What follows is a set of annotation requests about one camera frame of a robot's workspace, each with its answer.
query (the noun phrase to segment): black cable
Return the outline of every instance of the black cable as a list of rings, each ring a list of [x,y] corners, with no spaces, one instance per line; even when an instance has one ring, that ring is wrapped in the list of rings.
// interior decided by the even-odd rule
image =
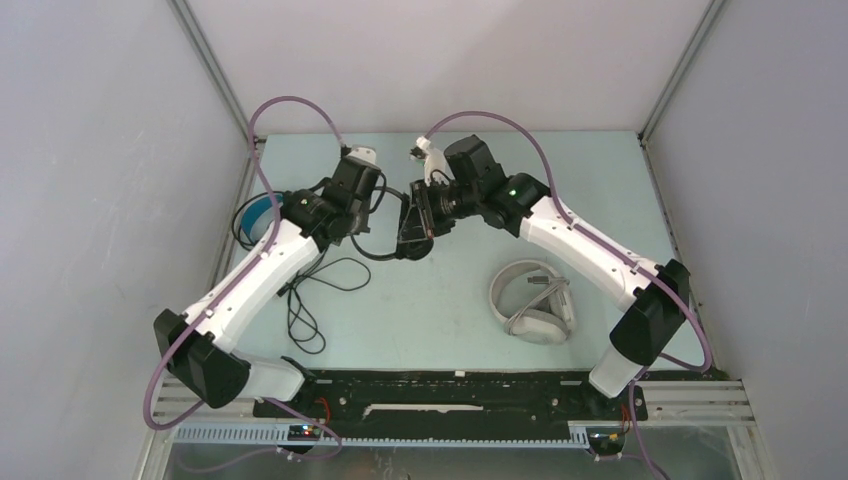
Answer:
[[[379,206],[379,202],[383,199],[383,195],[385,195],[387,192],[389,193],[389,195],[392,195],[393,197],[395,197],[398,200],[400,200],[401,202],[403,202],[403,194],[400,193],[399,191],[395,190],[394,188],[387,187],[386,185],[383,185],[382,187],[380,187],[380,190],[381,190],[380,191],[380,197],[377,199],[378,206]],[[356,243],[356,238],[354,238],[353,235],[350,236],[350,242],[353,244],[353,248],[355,248],[356,251],[359,252],[360,255],[367,258],[368,260],[373,260],[375,262],[387,262],[389,260],[395,259],[395,252],[385,253],[385,254],[376,254],[376,253],[370,253],[370,252],[365,251],[362,247],[359,246],[358,243]]]
[[[442,177],[444,177],[444,179],[445,179],[445,180],[447,180],[447,181],[448,181],[448,183],[450,183],[450,182],[451,182],[451,178],[448,176],[448,174],[447,174],[447,173],[443,172],[442,170],[439,170],[438,168],[434,168],[432,171],[430,171],[430,183],[435,183],[435,182],[436,182],[436,179],[435,179],[435,178],[433,178],[433,174],[434,174],[434,173],[441,173],[441,174],[442,174]]]
[[[354,238],[352,235],[350,237],[350,243],[353,244],[353,248],[355,248],[356,251],[359,252],[360,255],[367,258],[368,260],[374,260],[375,262],[387,262],[389,260],[394,260],[394,258],[395,258],[394,252],[384,253],[382,255],[366,252],[365,250],[362,249],[362,247],[359,246],[358,243],[356,243],[356,238]]]
[[[324,349],[327,348],[327,338],[324,337],[324,334],[321,333],[321,331],[318,329],[318,320],[315,318],[315,316],[312,314],[312,312],[310,312],[309,309],[306,308],[306,305],[304,305],[303,298],[300,296],[300,293],[297,291],[297,288],[303,282],[305,282],[306,280],[314,280],[318,283],[327,285],[328,287],[335,288],[336,290],[339,290],[339,291],[342,291],[342,292],[353,292],[353,291],[359,290],[361,288],[365,288],[366,285],[371,283],[371,269],[368,268],[368,266],[365,265],[364,263],[362,263],[359,260],[352,258],[352,257],[342,257],[342,258],[338,258],[336,260],[333,260],[332,262],[330,262],[326,265],[322,265],[322,263],[324,262],[324,257],[326,255],[327,255],[327,251],[325,250],[315,260],[315,262],[313,262],[312,265],[310,265],[309,267],[298,272],[288,283],[283,285],[283,288],[281,288],[277,292],[277,295],[280,296],[280,297],[282,297],[284,295],[286,296],[286,305],[287,305],[287,308],[288,308],[288,312],[286,314],[286,324],[287,324],[287,328],[288,328],[289,338],[292,339],[292,341],[297,346],[297,348],[299,348],[304,353],[307,353],[307,354],[310,354],[310,355],[317,355],[317,354],[323,352]],[[339,263],[344,262],[344,261],[354,262],[355,264],[364,268],[365,272],[368,275],[367,278],[365,279],[365,281],[363,281],[362,283],[360,283],[358,285],[354,285],[352,287],[344,287],[344,286],[337,285],[335,283],[329,282],[327,280],[324,280],[322,278],[316,278],[315,277],[316,274],[326,270],[329,267],[332,267],[333,265],[339,264]],[[301,336],[301,337],[296,336],[294,334],[294,326],[297,323],[300,323],[303,326],[305,326],[309,331],[311,331],[311,334],[307,334],[306,336]],[[312,342],[313,340],[320,340],[320,342],[321,342],[321,347],[318,348],[317,350],[314,350],[314,349],[310,350],[309,348],[307,348],[305,346],[305,344]]]
[[[380,204],[383,203],[383,197],[386,196],[386,190],[389,189],[388,179],[386,178],[386,174],[382,171],[380,172],[380,178],[383,179],[383,186],[380,188],[380,195],[377,196],[377,201],[374,202],[374,206],[371,207],[371,210],[368,210],[368,213],[374,213],[380,208]]]

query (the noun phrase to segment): white strap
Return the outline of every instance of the white strap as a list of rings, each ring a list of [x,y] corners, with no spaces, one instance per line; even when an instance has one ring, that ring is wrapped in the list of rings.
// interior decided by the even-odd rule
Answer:
[[[497,306],[504,288],[516,278],[536,271],[541,271],[548,275],[548,287],[536,295],[524,307],[515,312],[515,314],[507,318],[498,310]],[[509,335],[513,334],[512,327],[524,315],[524,312],[528,309],[535,308],[546,299],[551,307],[551,313],[562,319],[570,334],[574,330],[575,321],[568,280],[547,263],[538,260],[519,260],[510,263],[495,275],[495,278],[492,279],[492,284],[489,286],[489,308],[491,308],[495,317],[504,325],[504,330]]]

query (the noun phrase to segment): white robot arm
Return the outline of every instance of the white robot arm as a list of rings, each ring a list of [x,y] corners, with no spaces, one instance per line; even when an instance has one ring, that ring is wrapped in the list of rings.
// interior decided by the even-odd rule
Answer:
[[[288,359],[238,352],[236,345],[259,310],[298,270],[331,244],[367,231],[371,194],[382,176],[375,155],[373,148],[345,147],[333,177],[319,184],[320,196],[311,190],[286,192],[276,232],[269,228],[236,268],[182,315],[165,310],[156,318],[154,331],[164,356],[195,319],[205,317],[167,368],[210,407],[238,397],[288,401],[300,389],[305,369]]]
[[[684,314],[643,273],[661,280],[680,298],[688,298],[689,272],[683,265],[675,260],[658,265],[627,250],[552,198],[550,189],[535,178],[524,173],[505,175],[476,135],[454,142],[443,154],[419,139],[412,154],[425,160],[425,165],[430,156],[445,158],[454,179],[448,185],[412,183],[410,208],[401,218],[401,256],[423,257],[432,248],[433,238],[450,232],[457,219],[480,215],[490,226],[561,258],[624,312],[610,333],[610,347],[589,375],[596,390],[608,398],[618,396],[643,367],[657,359],[683,323]],[[570,222],[562,218],[555,202],[560,202]]]

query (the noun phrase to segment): purple cable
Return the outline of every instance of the purple cable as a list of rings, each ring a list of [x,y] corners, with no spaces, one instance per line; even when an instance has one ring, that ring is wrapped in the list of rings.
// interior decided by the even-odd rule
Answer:
[[[593,458],[596,458],[599,462],[616,462],[619,460],[639,460],[640,462],[644,461],[644,459],[639,455],[633,455],[631,453],[623,453],[620,457],[618,455],[598,455],[597,453],[595,453],[594,450],[592,450],[592,447],[589,447],[589,450],[586,453],[591,455]],[[671,477],[668,475],[668,473],[665,472],[665,470],[660,468],[660,466],[657,465],[654,461],[651,461],[651,463],[654,465],[654,468],[656,468],[657,471],[662,474],[661,478],[663,480],[671,480]]]
[[[556,189],[556,182],[554,181],[553,172],[551,171],[551,165],[548,162],[548,157],[545,155],[544,150],[542,150],[542,146],[539,145],[539,142],[536,140],[536,138],[534,138],[533,135],[526,128],[522,127],[518,123],[510,120],[507,117],[504,117],[503,115],[498,115],[497,113],[485,112],[485,111],[480,111],[480,110],[467,110],[467,111],[463,111],[463,112],[457,112],[457,113],[454,113],[453,115],[449,115],[449,116],[443,118],[441,121],[439,121],[438,123],[433,125],[433,128],[431,128],[426,134],[424,134],[424,138],[429,139],[434,133],[436,133],[445,124],[447,124],[448,122],[450,122],[454,119],[460,118],[460,117],[491,118],[491,119],[498,120],[500,122],[506,123],[507,125],[511,126],[515,130],[517,130],[519,133],[521,133],[530,142],[530,144],[533,145],[533,148],[536,150],[536,153],[538,153],[539,158],[542,160],[542,167],[544,167],[544,169],[545,169],[545,176],[547,177],[548,184],[550,185],[550,188],[551,188],[551,196],[556,200],[554,202],[554,206],[556,207],[557,211],[562,216],[562,218],[565,220],[567,225],[571,226],[574,223],[574,219],[571,216],[568,215],[568,213],[565,211],[565,209],[562,206],[562,201],[560,200],[559,193],[557,192],[557,189]],[[606,240],[599,237],[598,235],[596,235],[591,230],[587,229],[586,227],[584,227],[583,225],[581,225],[579,223],[574,225],[573,228],[575,230],[577,230],[578,232],[582,233],[583,235],[585,235],[590,240],[592,240],[596,245],[600,246],[601,248],[603,248],[607,252],[614,255],[616,258],[621,260],[628,267],[635,268],[636,271],[639,274],[643,275],[651,283],[653,283],[657,287],[659,287],[660,290],[662,290],[666,295],[668,295],[669,298],[671,298],[671,300],[675,303],[675,305],[677,305],[677,308],[679,308],[680,311],[683,312],[683,315],[689,321],[689,324],[692,325],[692,329],[695,330],[695,335],[698,337],[698,342],[701,344],[701,349],[704,351],[704,363],[702,365],[692,365],[690,363],[684,362],[684,361],[682,361],[678,358],[675,358],[671,355],[667,355],[665,353],[661,353],[660,357],[664,358],[664,359],[666,359],[666,360],[668,360],[668,361],[670,361],[670,362],[672,362],[676,365],[679,365],[683,368],[686,368],[686,369],[689,369],[689,370],[694,370],[694,371],[697,371],[697,372],[700,372],[700,373],[703,373],[703,372],[706,372],[707,370],[709,370],[710,367],[712,366],[712,363],[713,363],[713,356],[712,356],[712,352],[710,350],[710,345],[709,345],[709,342],[707,340],[707,336],[704,334],[704,331],[701,328],[701,325],[698,323],[698,319],[695,318],[695,314],[689,309],[689,306],[687,305],[687,303],[684,302],[683,299],[681,299],[680,296],[677,295],[677,293],[674,290],[672,290],[668,285],[666,285],[665,282],[663,282],[662,280],[657,278],[651,272],[649,272],[649,271],[645,270],[644,268],[642,268],[641,266],[639,266],[634,260],[632,260],[630,257],[625,255],[624,253],[618,251],[618,249],[616,249],[615,247],[610,245]],[[630,392],[630,413],[631,413],[630,417],[631,417],[631,420],[633,422],[633,430],[636,433],[636,439],[638,440],[638,443],[639,443],[639,449],[641,451],[641,459],[645,462],[645,465],[648,467],[648,469],[651,471],[651,473],[655,477],[662,479],[662,478],[668,478],[668,476],[665,475],[665,472],[663,472],[661,468],[656,466],[656,464],[648,456],[647,450],[645,449],[645,444],[642,441],[642,435],[639,433],[639,428],[638,428],[637,423],[636,423],[636,407],[633,403],[634,402],[634,400],[633,400],[633,389],[636,385],[636,381],[638,379],[642,378],[642,375],[644,375],[647,370],[648,370],[648,367],[643,368],[639,372],[639,374],[636,375],[636,377],[630,382],[630,387],[629,387],[629,389],[630,389],[629,390],[629,392]]]
[[[271,183],[268,181],[268,178],[262,172],[262,167],[260,166],[259,156],[256,154],[256,121],[259,119],[259,116],[262,115],[262,112],[268,109],[268,107],[275,105],[277,103],[282,102],[296,102],[311,107],[313,110],[318,112],[319,115],[324,117],[324,120],[327,121],[327,124],[330,126],[330,129],[333,131],[333,134],[336,136],[336,139],[339,141],[339,144],[344,145],[344,141],[342,140],[342,135],[339,133],[339,130],[336,128],[336,125],[330,119],[330,116],[327,115],[327,112],[321,109],[318,105],[310,102],[309,100],[301,97],[294,96],[283,96],[276,97],[268,100],[263,103],[256,109],[256,112],[253,113],[253,116],[250,118],[250,123],[247,124],[247,142],[248,147],[250,147],[250,159],[253,162],[253,167],[256,170],[256,176],[259,177],[259,181],[262,182],[262,186],[265,187],[265,191],[268,193],[268,198],[271,199],[271,210],[274,212],[274,223],[271,227],[271,237],[274,238],[277,236],[277,232],[280,231],[280,224],[282,223],[282,218],[280,217],[280,203],[277,201],[277,196],[274,195],[274,190],[271,188]],[[273,247],[273,242],[265,242],[265,245],[262,247],[261,252],[267,252]],[[224,298],[229,295],[230,292],[238,285],[246,276],[249,274],[256,265],[262,261],[262,258],[257,255],[251,259],[251,261],[247,264],[247,266],[238,273],[238,275],[233,278],[233,280],[224,286],[221,289],[221,293],[219,293],[215,298],[209,302],[209,305],[203,310],[203,313],[197,316],[194,321],[192,321],[188,328],[183,330],[174,343],[171,344],[170,347],[165,351],[165,354],[162,355],[162,359],[159,361],[159,364],[156,366],[156,369],[153,370],[153,376],[150,377],[150,382],[147,384],[147,389],[144,392],[144,401],[142,402],[142,415],[144,417],[144,423],[147,424],[153,430],[168,430],[178,425],[180,422],[188,418],[192,413],[197,411],[198,408],[203,406],[203,400],[198,401],[194,405],[192,405],[188,410],[179,415],[177,418],[171,420],[168,423],[156,423],[153,419],[153,414],[151,412],[151,408],[153,406],[153,392],[156,390],[156,384],[159,383],[159,378],[162,376],[162,373],[165,371],[168,362],[173,358],[174,353],[176,353],[177,349],[182,346],[183,342],[185,342],[186,338],[197,327],[203,323],[208,317],[206,315],[207,310],[214,310]]]
[[[306,461],[315,461],[315,460],[327,460],[328,458],[335,457],[336,455],[339,454],[339,452],[342,451],[342,439],[330,427],[323,425],[319,422],[316,422],[309,417],[306,417],[305,415],[301,414],[300,412],[294,410],[293,408],[289,407],[285,403],[283,403],[283,402],[281,402],[281,401],[279,401],[275,398],[265,397],[265,401],[271,403],[272,405],[274,405],[277,408],[281,408],[281,409],[285,410],[286,412],[288,412],[290,415],[292,415],[295,418],[298,418],[298,419],[303,420],[304,422],[306,422],[310,425],[314,425],[314,426],[318,427],[324,433],[333,437],[333,439],[336,441],[336,449],[333,450],[330,453],[323,453],[321,455],[302,455],[300,453],[291,452],[291,451],[286,450],[285,448],[282,448],[282,447],[268,447],[268,448],[260,448],[259,450],[253,450],[251,452],[247,452],[243,455],[239,455],[236,458],[227,460],[226,462],[221,463],[219,465],[213,465],[211,467],[200,467],[200,468],[190,467],[190,466],[186,465],[185,463],[183,463],[181,458],[177,457],[177,459],[176,459],[177,466],[180,467],[180,469],[185,470],[188,473],[193,473],[195,475],[203,475],[203,474],[206,474],[206,473],[213,473],[213,472],[218,472],[218,471],[224,470],[226,468],[232,467],[233,465],[235,465],[235,464],[237,464],[237,463],[239,463],[243,460],[247,460],[248,458],[252,458],[252,457],[255,457],[257,455],[264,455],[266,453],[285,452],[287,454],[287,456],[290,456],[290,457],[293,457],[293,458],[299,458],[301,460],[306,460]]]

